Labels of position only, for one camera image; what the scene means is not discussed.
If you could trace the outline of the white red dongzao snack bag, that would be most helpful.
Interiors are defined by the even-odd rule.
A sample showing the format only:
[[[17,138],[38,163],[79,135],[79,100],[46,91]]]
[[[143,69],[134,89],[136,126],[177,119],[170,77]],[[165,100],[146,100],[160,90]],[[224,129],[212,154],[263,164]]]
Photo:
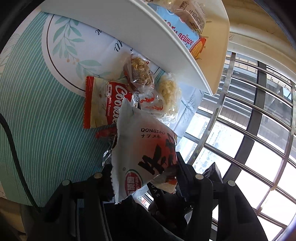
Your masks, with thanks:
[[[177,135],[154,116],[124,99],[117,120],[117,143],[111,154],[115,202],[121,202],[149,182],[173,193]]]

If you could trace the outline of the clear bag yellow rice crisp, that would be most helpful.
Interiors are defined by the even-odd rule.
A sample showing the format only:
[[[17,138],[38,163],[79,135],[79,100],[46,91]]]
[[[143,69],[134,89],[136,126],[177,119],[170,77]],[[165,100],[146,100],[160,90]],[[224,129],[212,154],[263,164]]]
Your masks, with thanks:
[[[172,73],[162,75],[157,90],[165,102],[164,118],[174,122],[177,118],[182,98],[182,90],[175,76]]]

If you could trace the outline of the blue russian cookie package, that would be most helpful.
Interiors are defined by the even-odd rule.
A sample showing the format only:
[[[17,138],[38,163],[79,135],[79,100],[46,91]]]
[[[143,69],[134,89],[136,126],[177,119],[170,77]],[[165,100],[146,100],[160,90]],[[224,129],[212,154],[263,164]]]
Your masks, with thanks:
[[[157,4],[158,1],[147,1],[147,4],[166,22],[192,54],[199,59],[206,43],[206,38],[189,28],[177,15]]]

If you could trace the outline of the clear packet printed label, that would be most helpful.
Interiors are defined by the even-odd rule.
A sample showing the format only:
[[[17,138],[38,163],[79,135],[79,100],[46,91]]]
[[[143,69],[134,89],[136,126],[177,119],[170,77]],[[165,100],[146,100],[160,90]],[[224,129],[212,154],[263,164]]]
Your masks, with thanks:
[[[177,15],[189,28],[201,34],[207,20],[207,14],[197,1],[158,1],[158,5]]]

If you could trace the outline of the red clear barcode packet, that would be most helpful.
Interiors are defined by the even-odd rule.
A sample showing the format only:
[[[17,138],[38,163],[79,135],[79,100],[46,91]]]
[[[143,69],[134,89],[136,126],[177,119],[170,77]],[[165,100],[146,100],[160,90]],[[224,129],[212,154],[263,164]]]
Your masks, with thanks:
[[[102,166],[111,163],[112,150],[117,144],[117,127],[115,124],[109,126],[103,126],[98,130],[95,137],[100,141],[107,144],[107,149],[104,151],[102,156]]]

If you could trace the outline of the tree pattern tablecloth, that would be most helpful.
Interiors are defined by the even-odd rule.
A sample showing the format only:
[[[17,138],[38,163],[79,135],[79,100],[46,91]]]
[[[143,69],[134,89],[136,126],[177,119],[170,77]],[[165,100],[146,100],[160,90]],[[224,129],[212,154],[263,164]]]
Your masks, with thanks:
[[[102,169],[107,144],[83,128],[84,77],[121,78],[132,52],[100,29],[39,9],[10,37],[1,53],[1,114],[38,206],[63,180]]]

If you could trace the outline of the red white cooele biscuit packet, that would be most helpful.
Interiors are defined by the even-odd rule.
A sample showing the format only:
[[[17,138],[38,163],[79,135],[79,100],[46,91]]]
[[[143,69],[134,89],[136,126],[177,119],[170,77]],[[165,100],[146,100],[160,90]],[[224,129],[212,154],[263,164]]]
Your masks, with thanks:
[[[117,123],[119,109],[125,98],[132,99],[128,85],[87,76],[83,127],[86,129],[99,128]]]

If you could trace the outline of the clear bag walnut snack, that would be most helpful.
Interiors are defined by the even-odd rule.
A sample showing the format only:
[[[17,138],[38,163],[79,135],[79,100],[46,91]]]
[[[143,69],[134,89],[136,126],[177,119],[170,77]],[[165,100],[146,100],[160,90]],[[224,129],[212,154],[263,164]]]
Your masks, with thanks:
[[[131,54],[123,66],[128,85],[135,93],[144,93],[154,88],[154,74],[149,62],[138,54]]]

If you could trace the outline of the white plastic storage bin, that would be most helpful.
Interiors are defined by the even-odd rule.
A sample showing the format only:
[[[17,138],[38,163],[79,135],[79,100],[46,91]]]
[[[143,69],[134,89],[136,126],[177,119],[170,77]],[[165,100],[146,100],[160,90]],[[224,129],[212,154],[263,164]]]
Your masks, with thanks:
[[[216,94],[230,32],[222,1],[201,1],[208,16],[205,49],[195,60],[172,28],[143,1],[44,1],[46,13],[78,20],[123,41],[181,82]]]

